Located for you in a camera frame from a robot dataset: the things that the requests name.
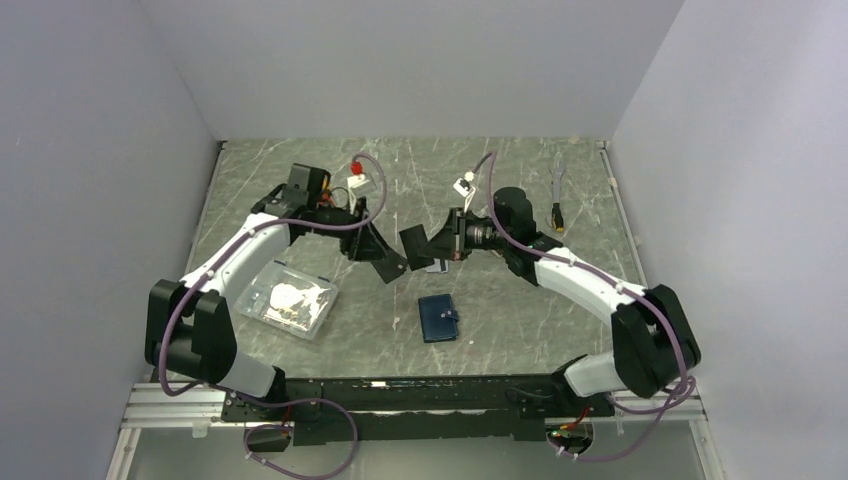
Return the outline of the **black card stack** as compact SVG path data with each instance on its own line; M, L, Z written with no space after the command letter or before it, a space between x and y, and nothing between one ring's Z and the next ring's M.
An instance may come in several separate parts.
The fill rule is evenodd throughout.
M374 261L371 265L385 284L399 279L407 270L407 261L403 257Z

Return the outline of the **single black card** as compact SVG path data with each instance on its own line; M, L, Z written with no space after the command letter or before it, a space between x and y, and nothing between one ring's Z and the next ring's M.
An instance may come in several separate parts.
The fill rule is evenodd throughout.
M398 232L404 255L407 259L408 268L416 271L430 267L434 260L423 256L420 250L427 244L426 231L422 224L414 225Z

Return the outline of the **blue leather card holder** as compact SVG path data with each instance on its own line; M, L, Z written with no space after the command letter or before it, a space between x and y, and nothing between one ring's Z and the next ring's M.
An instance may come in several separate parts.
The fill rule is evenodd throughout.
M419 318L424 343L454 341L459 336L459 314L449 294L418 299Z

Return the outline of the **silver card stack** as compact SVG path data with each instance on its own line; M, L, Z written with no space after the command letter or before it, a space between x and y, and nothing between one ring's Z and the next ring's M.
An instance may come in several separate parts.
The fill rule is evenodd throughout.
M445 260L437 259L434 261L432 265L429 265L424 268L424 271L427 273L437 273L443 274L448 272L449 264Z

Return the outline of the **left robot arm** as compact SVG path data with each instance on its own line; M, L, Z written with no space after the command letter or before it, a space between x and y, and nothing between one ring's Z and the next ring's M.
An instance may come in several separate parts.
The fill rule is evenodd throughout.
M163 391L176 395L168 372L248 397L248 407L264 420L287 406L286 374L238 346L229 303L236 300L267 263L299 237L335 238L340 253L373 266L384 283L403 275L407 261L392 249L373 222L382 203L369 208L364 197L347 208L326 198L329 171L296 163L286 182L251 208L242 226L215 254L177 281L161 279L150 290L143 344L145 361L155 367Z

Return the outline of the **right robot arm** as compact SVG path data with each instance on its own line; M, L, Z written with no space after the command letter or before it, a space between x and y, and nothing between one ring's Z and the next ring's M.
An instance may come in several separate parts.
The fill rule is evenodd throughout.
M609 327L611 351L584 355L557 370L559 381L550 391L557 411L574 415L590 396L617 391L649 398L701 362L673 289L645 288L583 261L538 230L532 203L518 187L498 189L492 206L488 217L452 208L433 237L416 226L402 231L402 244L413 270L464 261L476 250L496 251L514 275L568 298Z

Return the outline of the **red adjustable wrench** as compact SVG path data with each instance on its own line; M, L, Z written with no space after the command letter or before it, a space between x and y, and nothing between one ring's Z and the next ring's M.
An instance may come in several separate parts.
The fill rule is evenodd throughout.
M322 187L319 196L318 203L320 205L334 205L335 202L333 200L332 188L331 188L331 175L326 174L322 180Z

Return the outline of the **clear plastic screw box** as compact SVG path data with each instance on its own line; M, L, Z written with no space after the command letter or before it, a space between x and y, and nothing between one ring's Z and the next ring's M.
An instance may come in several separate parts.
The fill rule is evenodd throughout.
M329 316L339 288L322 277L269 262L235 303L238 313L304 340L313 340Z

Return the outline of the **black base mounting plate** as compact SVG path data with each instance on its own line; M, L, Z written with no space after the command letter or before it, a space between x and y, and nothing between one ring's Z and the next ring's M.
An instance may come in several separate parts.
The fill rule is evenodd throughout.
M543 441L556 421L609 418L602 394L572 393L551 374L389 378L289 378L292 407L258 406L234 394L226 424L279 423L297 446L362 441L510 437Z

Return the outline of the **aluminium frame rail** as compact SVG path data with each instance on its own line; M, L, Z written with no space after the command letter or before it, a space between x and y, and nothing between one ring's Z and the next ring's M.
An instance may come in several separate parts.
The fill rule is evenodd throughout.
M214 391L207 387L198 387L179 397L168 397L158 386L152 383L139 383L134 385L130 394L130 399L127 403L123 424L121 428L211 428L225 426L254 426L262 423L263 420L246 420L253 415L252 413L245 414L244 419L236 419L235 415L230 414L230 410L235 411L235 407L229 405L227 400L229 394ZM639 399L632 395L623 395L616 397L628 408L641 409L642 404L648 403L660 405L665 397L656 397L650 401ZM583 423L595 422L615 422L623 424L625 422L650 422L653 421L656 414L636 415L616 409L615 413L609 416L601 415L599 407L592 407L589 414L584 418ZM462 414L466 416L480 416L488 413L504 413L507 409L504 408L482 408L482 409L406 409L406 410L375 410L375 409L353 409L348 408L352 415L365 416L367 418L394 418L401 415L430 415L434 417L446 417L452 414ZM542 414L546 424L553 425L557 422L568 423L576 421L576 416L564 416L555 414ZM664 421L683 421L683 422L706 422L708 420L703 404L699 398L695 396L685 400L679 406L665 412L661 418Z

